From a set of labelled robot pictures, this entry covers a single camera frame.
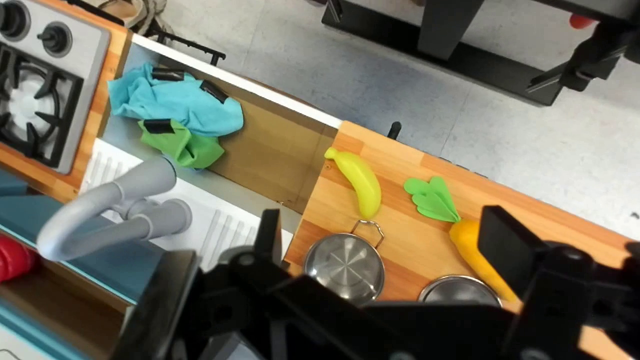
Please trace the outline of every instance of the stainless steel pot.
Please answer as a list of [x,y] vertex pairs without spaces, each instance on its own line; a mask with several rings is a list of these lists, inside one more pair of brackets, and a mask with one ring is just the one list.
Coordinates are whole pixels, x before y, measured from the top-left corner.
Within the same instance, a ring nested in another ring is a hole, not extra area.
[[[375,247],[353,234],[359,225],[378,230]],[[353,304],[367,304],[384,289],[384,267],[378,254],[381,243],[384,234],[375,222],[357,221],[352,233],[321,239],[306,256],[304,273],[338,297]]]
[[500,299],[483,282],[472,276],[441,276],[428,284],[418,300],[428,304],[500,307]]

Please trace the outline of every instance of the gray floor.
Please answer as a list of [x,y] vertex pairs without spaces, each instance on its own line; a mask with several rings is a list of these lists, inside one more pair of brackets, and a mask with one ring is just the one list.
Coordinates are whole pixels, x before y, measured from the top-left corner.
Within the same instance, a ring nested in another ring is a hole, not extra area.
[[[410,0],[357,0],[420,23]],[[323,113],[385,132],[487,178],[640,239],[640,68],[621,65],[583,94],[533,108],[319,25],[306,0],[170,3],[163,20],[224,51],[219,68]],[[487,0],[468,42],[550,68],[579,38],[565,14],[529,0]]]

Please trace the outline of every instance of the white countertop edge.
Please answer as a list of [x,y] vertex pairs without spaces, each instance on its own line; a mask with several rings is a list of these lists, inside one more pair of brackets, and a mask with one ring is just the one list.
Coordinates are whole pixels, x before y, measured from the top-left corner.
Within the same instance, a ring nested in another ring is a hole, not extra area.
[[178,52],[178,51],[173,51],[173,49],[168,49],[168,46],[163,46],[163,44],[159,44],[159,42],[153,42],[153,41],[150,41],[150,38],[143,38],[143,37],[134,34],[134,37],[131,37],[131,42],[138,44],[138,46],[141,46],[141,49],[147,49],[147,51],[152,51],[152,52],[155,52],[155,54],[162,54],[162,56],[165,56],[165,58],[173,58],[173,60],[178,60],[178,62],[181,62],[181,65],[186,65],[186,67],[190,67],[190,68],[193,68],[193,71],[199,71],[199,72],[206,72],[206,75],[210,75],[210,76],[214,76],[214,79],[219,79],[219,81],[224,81],[224,82],[227,82],[227,84],[233,84],[233,87],[237,87],[237,89],[242,89],[242,90],[245,90],[245,93],[251,93],[251,94],[256,94],[256,96],[261,96],[261,99],[265,99],[265,100],[269,100],[269,102],[273,102],[273,104],[280,104],[280,107],[284,107],[284,108],[290,108],[290,111],[294,111],[294,113],[300,113],[300,115],[304,115],[304,117],[308,117],[308,118],[311,118],[311,121],[315,121],[315,123],[321,123],[321,124],[325,124],[325,127],[330,127],[330,128],[339,128],[339,124],[341,124],[341,121],[338,121],[338,118],[333,118],[333,117],[330,117],[330,115],[325,115],[325,113],[319,113],[318,108],[311,108],[311,107],[308,107],[308,104],[301,104],[301,102],[298,102],[298,100],[294,100],[294,99],[290,99],[290,96],[284,96],[284,94],[280,94],[280,93],[276,93],[276,90],[269,90],[269,89],[265,89],[265,87],[259,87],[259,84],[251,82],[251,81],[240,79],[240,76],[236,76],[236,75],[232,75],[232,72],[225,72],[225,71],[222,71],[222,68],[215,68],[215,67],[212,67],[212,65],[199,62],[199,60],[196,60],[196,58],[192,58],[192,56],[187,56],[187,54],[181,54],[181,52]]

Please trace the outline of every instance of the yellow banana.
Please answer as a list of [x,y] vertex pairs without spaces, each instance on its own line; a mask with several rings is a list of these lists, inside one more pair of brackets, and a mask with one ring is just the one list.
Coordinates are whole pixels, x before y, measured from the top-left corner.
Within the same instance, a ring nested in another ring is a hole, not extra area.
[[381,205],[380,183],[372,168],[359,156],[335,148],[328,148],[323,159],[333,161],[341,176],[353,187],[359,219],[372,221]]

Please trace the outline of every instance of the toy kitchen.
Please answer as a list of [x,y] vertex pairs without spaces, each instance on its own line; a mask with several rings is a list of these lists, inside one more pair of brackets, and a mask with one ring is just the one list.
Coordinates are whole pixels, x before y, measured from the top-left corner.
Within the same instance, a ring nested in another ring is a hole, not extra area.
[[[243,128],[219,140],[225,154],[210,168],[172,166],[141,145],[140,124],[111,115],[108,84],[165,60],[242,104]],[[472,274],[444,226],[406,199],[400,183],[416,172],[446,176],[464,216],[495,203],[599,263],[623,254],[614,233],[62,0],[0,3],[0,65],[0,241],[39,253],[29,273],[0,282],[0,358],[108,358],[168,253],[193,251],[212,270],[227,249],[253,244],[263,208],[280,208],[281,256],[300,274],[308,249],[357,221],[353,191],[323,161],[330,147],[384,176],[381,300]],[[0,253],[0,279],[5,265]]]

